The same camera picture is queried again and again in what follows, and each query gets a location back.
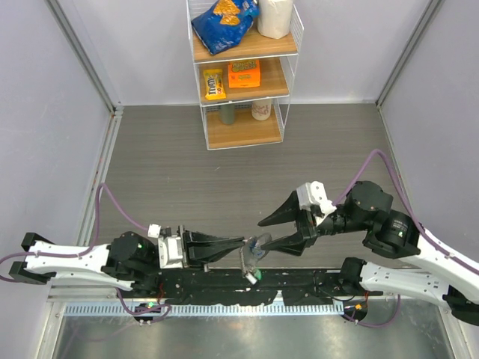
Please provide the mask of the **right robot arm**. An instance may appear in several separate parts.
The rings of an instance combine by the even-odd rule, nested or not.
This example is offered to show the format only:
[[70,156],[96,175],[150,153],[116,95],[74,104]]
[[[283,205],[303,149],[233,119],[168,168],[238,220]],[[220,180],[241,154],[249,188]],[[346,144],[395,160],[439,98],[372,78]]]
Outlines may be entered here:
[[478,263],[457,253],[410,215],[391,208],[393,197],[371,181],[358,181],[343,203],[334,205],[321,182],[307,182],[292,191],[271,215],[267,227],[287,222],[296,232],[263,246],[301,256],[321,236],[363,232],[362,244],[374,254],[419,267],[420,273],[395,270],[347,257],[338,284],[348,295],[391,292],[448,308],[467,324],[478,324]]

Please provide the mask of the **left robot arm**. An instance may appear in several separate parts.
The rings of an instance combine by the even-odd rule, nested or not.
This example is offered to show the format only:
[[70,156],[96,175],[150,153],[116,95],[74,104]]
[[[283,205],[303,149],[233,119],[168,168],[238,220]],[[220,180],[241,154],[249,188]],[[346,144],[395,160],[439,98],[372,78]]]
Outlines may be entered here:
[[89,247],[56,245],[36,233],[26,233],[20,260],[9,278],[43,285],[50,280],[113,286],[149,298],[159,292],[161,275],[172,269],[201,270],[241,248],[243,237],[217,237],[179,227],[151,224],[146,236],[129,231],[110,244]]

